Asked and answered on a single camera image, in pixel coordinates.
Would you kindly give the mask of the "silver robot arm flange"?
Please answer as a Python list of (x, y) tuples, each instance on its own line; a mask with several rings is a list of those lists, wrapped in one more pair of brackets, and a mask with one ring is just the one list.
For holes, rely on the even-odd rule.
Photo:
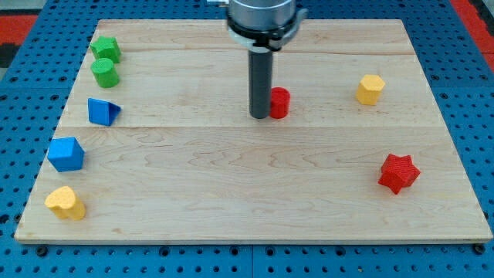
[(253, 53), (278, 52), (299, 31), (306, 8), (295, 0), (218, 0), (225, 8), (227, 30), (232, 40)]

